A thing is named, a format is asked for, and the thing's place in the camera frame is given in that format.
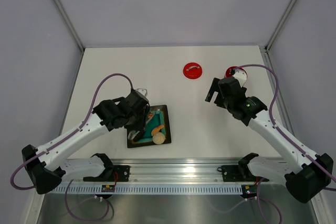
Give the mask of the red cylindrical container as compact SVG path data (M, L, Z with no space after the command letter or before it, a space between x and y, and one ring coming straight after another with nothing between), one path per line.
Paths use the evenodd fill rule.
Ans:
M227 70L226 70L226 72L225 72L225 75L224 75L224 77L225 78L228 78L228 77L232 77L232 75L230 74L230 71L232 70L232 69L241 69L241 70L244 70L243 68L239 68L239 67L237 67L237 66L231 66L231 67L229 67Z

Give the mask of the long metal tongs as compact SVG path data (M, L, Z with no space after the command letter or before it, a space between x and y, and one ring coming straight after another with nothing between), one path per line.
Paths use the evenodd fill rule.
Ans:
M143 121L143 128L140 130L128 130L127 140L138 142L145 134L148 124L152 121L156 115L155 108L153 106L149 107L147 114Z

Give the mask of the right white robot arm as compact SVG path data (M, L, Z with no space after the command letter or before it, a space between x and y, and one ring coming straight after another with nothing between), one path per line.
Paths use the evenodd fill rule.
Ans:
M303 145L270 115L270 109L257 97L247 97L241 81L231 76L214 78L206 102L226 109L264 138L285 160L284 163L267 160L250 153L238 162L239 176L244 180L265 178L281 184L299 202L307 203L331 183L333 159L326 153L319 155Z

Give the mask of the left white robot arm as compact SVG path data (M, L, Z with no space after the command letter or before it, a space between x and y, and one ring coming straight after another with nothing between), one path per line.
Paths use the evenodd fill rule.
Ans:
M40 195L62 182L82 179L86 182L111 182L114 165L104 153L90 158L69 159L76 151L113 130L124 128L141 132L145 129L150 105L138 90L127 97L103 100L90 109L88 117L67 133L39 147L27 145L22 149L25 170Z

